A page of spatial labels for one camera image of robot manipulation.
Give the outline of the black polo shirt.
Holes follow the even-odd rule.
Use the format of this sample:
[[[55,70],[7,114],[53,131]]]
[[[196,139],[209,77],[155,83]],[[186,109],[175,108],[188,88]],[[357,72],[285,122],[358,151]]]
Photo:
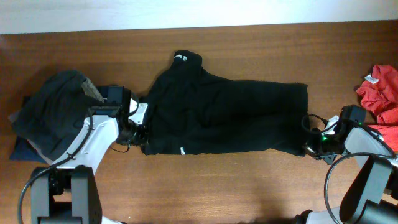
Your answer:
[[[174,53],[142,101],[148,105],[145,155],[223,154],[275,149],[304,154],[308,111],[303,83],[229,80],[208,73],[200,55]]]

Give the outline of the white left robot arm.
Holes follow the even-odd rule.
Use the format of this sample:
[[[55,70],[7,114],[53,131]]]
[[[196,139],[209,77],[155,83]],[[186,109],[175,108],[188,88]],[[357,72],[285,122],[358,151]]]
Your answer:
[[[24,187],[30,190],[32,223],[113,223],[103,215],[95,173],[116,142],[143,142],[148,105],[129,97],[91,106],[77,137],[49,167],[38,167]]]

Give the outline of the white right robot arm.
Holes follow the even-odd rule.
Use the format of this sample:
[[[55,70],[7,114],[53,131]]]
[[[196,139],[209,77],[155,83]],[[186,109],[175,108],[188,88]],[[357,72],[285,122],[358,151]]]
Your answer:
[[[292,223],[372,223],[397,224],[397,204],[382,199],[390,195],[397,199],[397,156],[386,143],[367,127],[353,128],[345,142],[349,154],[336,160],[329,168],[324,183],[326,210],[304,211]],[[331,208],[328,201],[328,183],[335,167],[345,159],[356,158],[361,167],[345,193],[341,205]]]

